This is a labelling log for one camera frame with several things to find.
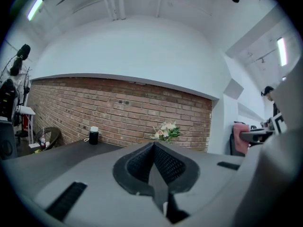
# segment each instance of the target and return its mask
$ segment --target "brick wall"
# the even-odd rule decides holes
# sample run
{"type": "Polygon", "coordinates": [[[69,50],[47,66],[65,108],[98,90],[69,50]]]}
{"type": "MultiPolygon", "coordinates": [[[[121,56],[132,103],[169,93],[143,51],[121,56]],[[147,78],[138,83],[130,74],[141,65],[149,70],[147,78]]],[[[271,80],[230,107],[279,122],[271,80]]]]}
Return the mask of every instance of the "brick wall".
{"type": "Polygon", "coordinates": [[[152,85],[93,78],[35,80],[28,105],[36,112],[34,130],[60,128],[60,144],[86,138],[98,126],[100,140],[129,146],[148,142],[153,127],[177,122],[176,145],[207,150],[212,101],[152,85]]]}

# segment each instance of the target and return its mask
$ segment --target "ceiling light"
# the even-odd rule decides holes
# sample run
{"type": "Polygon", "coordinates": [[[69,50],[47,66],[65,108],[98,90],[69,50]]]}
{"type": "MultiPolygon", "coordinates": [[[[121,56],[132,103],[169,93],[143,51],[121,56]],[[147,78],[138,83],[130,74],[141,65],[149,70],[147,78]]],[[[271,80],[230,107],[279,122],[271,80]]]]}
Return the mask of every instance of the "ceiling light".
{"type": "Polygon", "coordinates": [[[28,13],[27,19],[30,21],[32,20],[34,14],[36,13],[36,11],[38,10],[38,8],[40,7],[40,5],[42,4],[43,0],[36,0],[36,2],[34,3],[33,7],[31,8],[30,12],[28,13]]]}
{"type": "Polygon", "coordinates": [[[287,58],[284,38],[279,38],[277,42],[280,52],[281,66],[285,66],[287,64],[287,58]]]}

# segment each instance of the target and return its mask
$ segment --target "white flower bouquet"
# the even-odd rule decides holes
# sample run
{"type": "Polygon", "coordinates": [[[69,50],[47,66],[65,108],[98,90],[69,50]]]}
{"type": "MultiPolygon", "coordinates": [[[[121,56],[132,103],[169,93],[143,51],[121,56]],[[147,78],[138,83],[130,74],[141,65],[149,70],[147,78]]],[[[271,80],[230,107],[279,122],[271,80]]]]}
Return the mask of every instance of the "white flower bouquet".
{"type": "Polygon", "coordinates": [[[151,136],[151,139],[154,140],[162,140],[165,142],[170,142],[173,138],[180,136],[180,128],[176,126],[176,122],[174,123],[162,123],[160,128],[155,129],[155,135],[151,136]]]}

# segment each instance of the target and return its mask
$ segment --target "pink towel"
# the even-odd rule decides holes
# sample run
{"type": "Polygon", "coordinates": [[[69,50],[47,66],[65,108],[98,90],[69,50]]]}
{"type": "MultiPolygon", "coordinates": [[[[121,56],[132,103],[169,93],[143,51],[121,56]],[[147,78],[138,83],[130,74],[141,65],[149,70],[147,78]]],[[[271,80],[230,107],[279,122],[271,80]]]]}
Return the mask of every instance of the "pink towel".
{"type": "Polygon", "coordinates": [[[247,154],[249,142],[240,139],[241,132],[249,132],[250,126],[248,124],[235,123],[233,126],[233,135],[235,137],[235,147],[238,152],[247,154]]]}

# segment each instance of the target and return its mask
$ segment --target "dark table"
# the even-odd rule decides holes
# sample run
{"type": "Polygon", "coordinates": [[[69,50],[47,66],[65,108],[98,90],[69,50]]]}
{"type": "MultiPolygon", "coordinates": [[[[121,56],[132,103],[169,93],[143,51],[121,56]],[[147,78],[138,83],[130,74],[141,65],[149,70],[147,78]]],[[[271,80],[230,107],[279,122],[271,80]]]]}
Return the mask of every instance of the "dark table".
{"type": "Polygon", "coordinates": [[[80,161],[121,148],[101,141],[90,145],[79,140],[38,154],[5,160],[2,164],[15,187],[33,198],[44,186],[80,161]]]}

